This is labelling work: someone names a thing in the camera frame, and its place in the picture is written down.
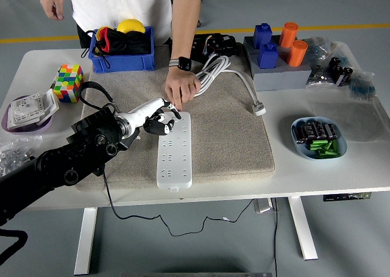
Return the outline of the person's right hand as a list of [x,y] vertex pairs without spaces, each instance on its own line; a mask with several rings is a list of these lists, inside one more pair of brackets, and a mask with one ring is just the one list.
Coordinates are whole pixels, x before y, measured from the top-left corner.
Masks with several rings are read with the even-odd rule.
[[50,20],[61,21],[64,19],[63,14],[64,0],[40,0],[40,4]]

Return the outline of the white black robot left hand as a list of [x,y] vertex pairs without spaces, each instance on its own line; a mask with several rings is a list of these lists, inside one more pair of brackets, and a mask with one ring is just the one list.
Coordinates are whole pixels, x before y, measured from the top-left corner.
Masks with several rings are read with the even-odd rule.
[[154,113],[163,107],[168,108],[171,112],[173,112],[178,120],[182,119],[178,110],[173,104],[171,104],[170,101],[163,98],[155,98],[136,107],[130,112],[119,113],[116,115],[116,120],[122,130],[122,137],[126,139],[133,135],[136,128],[144,126],[147,119],[151,119]]

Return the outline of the person's left hand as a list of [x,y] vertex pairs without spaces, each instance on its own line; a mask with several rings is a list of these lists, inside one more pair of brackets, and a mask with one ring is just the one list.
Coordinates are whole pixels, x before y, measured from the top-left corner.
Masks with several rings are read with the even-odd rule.
[[195,97],[200,87],[201,83],[194,73],[169,67],[165,92],[177,110],[181,111],[182,106]]

